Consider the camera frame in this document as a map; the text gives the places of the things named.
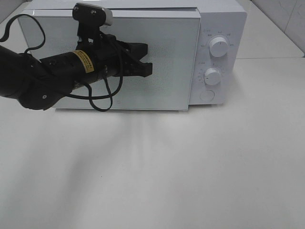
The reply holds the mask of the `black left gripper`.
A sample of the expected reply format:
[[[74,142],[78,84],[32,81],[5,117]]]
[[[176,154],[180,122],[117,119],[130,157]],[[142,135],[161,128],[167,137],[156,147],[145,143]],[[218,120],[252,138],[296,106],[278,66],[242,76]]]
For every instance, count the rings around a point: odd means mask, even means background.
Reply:
[[[147,77],[153,73],[152,63],[138,62],[148,54],[146,43],[123,42],[114,35],[99,33],[92,41],[88,37],[79,36],[77,50],[90,59],[86,65],[89,72],[77,77],[78,85],[106,80],[111,76]]]

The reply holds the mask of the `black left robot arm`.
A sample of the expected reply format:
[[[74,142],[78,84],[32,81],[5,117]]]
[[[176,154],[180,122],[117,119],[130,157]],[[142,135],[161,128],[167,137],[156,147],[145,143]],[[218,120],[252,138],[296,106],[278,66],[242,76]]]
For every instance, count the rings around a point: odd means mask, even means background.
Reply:
[[[64,97],[86,100],[96,109],[96,100],[112,99],[120,91],[124,77],[153,72],[152,63],[141,61],[147,44],[122,42],[102,32],[71,52],[42,59],[30,52],[1,47],[0,94],[31,110],[47,110]]]

